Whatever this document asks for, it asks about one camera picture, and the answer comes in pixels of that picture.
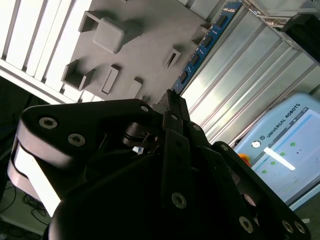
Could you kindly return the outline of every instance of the touchscreen display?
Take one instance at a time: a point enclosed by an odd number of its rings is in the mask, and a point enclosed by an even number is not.
[[[320,114],[305,107],[256,158],[252,169],[290,205],[320,181]]]

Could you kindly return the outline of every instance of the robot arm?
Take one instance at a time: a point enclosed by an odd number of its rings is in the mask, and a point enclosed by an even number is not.
[[[22,114],[8,175],[52,216],[45,239],[311,239],[226,143],[208,143],[183,98],[168,90],[154,109],[131,99]]]

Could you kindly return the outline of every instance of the blue circuit board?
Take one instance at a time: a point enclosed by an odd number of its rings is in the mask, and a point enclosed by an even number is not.
[[[242,5],[241,2],[227,2],[225,4],[221,14],[205,34],[199,46],[189,59],[189,62],[174,83],[172,90],[175,90],[177,94],[182,93]]]

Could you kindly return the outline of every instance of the orange object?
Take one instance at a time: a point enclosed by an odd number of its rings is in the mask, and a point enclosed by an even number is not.
[[[249,167],[251,167],[250,157],[247,154],[239,153],[238,155]]]

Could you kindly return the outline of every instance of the universal robots logo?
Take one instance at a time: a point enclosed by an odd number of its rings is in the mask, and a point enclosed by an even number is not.
[[[300,107],[300,104],[296,104],[285,116],[282,118],[277,125],[266,135],[262,135],[260,137],[260,140],[265,140],[266,138],[270,138],[284,123],[287,121],[287,119]]]

